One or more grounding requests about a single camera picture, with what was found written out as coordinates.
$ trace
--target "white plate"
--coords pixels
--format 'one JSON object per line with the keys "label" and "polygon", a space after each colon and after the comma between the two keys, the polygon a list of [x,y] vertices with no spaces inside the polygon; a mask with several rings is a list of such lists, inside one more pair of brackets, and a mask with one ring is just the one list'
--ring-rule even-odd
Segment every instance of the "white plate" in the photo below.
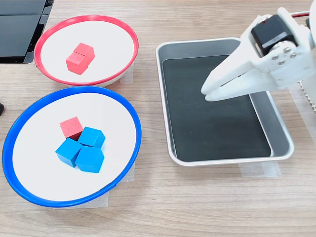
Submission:
{"label": "white plate", "polygon": [[[55,153],[65,141],[59,123],[75,116],[83,127],[102,130],[106,136],[99,173],[68,166]],[[140,142],[140,121],[126,99],[100,87],[70,87],[38,100],[17,119],[3,147],[3,169],[25,199],[71,206],[114,187],[133,165]]]}
{"label": "white plate", "polygon": [[[82,75],[68,70],[79,43],[90,45],[95,58]],[[110,84],[133,63],[138,39],[126,23],[108,16],[78,16],[47,30],[35,47],[35,64],[47,77],[69,85]]]}

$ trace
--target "cube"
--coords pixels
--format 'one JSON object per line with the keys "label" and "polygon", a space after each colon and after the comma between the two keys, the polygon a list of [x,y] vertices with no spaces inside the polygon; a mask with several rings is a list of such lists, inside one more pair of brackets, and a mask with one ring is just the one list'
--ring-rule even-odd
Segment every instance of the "cube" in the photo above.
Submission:
{"label": "cube", "polygon": [[78,139],[78,142],[83,144],[84,146],[98,148],[102,147],[104,141],[105,136],[102,131],[91,127],[85,127],[80,138]]}
{"label": "cube", "polygon": [[83,146],[76,160],[81,171],[99,173],[104,160],[101,148]]}
{"label": "cube", "polygon": [[72,53],[66,59],[67,68],[70,72],[81,75],[88,68],[88,60],[79,53]]}
{"label": "cube", "polygon": [[82,133],[82,126],[77,117],[73,117],[69,120],[60,123],[61,130],[64,133],[65,138],[71,138],[77,141]]}
{"label": "cube", "polygon": [[67,138],[56,150],[56,154],[63,163],[75,167],[76,159],[82,147],[82,144]]}
{"label": "cube", "polygon": [[94,59],[93,47],[84,43],[80,43],[77,48],[74,49],[74,52],[85,56],[88,60],[88,65],[91,63],[92,59]]}

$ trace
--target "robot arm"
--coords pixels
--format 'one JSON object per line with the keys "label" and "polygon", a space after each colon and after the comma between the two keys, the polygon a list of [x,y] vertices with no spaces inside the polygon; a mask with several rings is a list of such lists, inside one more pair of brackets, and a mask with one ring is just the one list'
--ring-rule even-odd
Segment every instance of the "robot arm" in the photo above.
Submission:
{"label": "robot arm", "polygon": [[310,30],[280,8],[258,16],[240,37],[239,47],[207,77],[207,101],[278,90],[316,76]]}

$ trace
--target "red cube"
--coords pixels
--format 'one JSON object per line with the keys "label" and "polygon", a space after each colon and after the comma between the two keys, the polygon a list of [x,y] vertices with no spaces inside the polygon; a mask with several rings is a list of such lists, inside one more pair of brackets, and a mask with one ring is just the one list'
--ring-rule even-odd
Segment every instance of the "red cube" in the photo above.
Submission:
{"label": "red cube", "polygon": [[69,120],[60,123],[61,130],[66,138],[71,138],[77,141],[83,131],[83,128],[77,117],[73,117]]}
{"label": "red cube", "polygon": [[80,43],[77,48],[74,49],[74,52],[87,57],[88,65],[91,63],[92,59],[94,59],[93,47],[84,43]]}
{"label": "red cube", "polygon": [[88,60],[79,53],[72,53],[67,59],[67,68],[69,71],[81,75],[88,68]]}

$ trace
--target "wooden table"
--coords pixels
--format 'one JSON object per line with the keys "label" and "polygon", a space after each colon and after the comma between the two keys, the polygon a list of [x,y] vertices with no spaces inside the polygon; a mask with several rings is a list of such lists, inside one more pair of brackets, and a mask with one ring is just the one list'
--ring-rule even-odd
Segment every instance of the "wooden table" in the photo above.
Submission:
{"label": "wooden table", "polygon": [[[0,170],[1,237],[312,237],[316,236],[316,146],[287,90],[274,99],[295,142],[277,178],[242,177],[238,165],[177,166],[168,156],[155,48],[170,40],[239,37],[258,15],[309,10],[301,0],[56,1],[46,29],[69,17],[105,14],[140,40],[133,84],[109,86],[137,110],[143,140],[135,182],[110,191],[109,207],[51,209],[18,196]],[[0,147],[16,118],[64,86],[34,65],[0,65]]]}

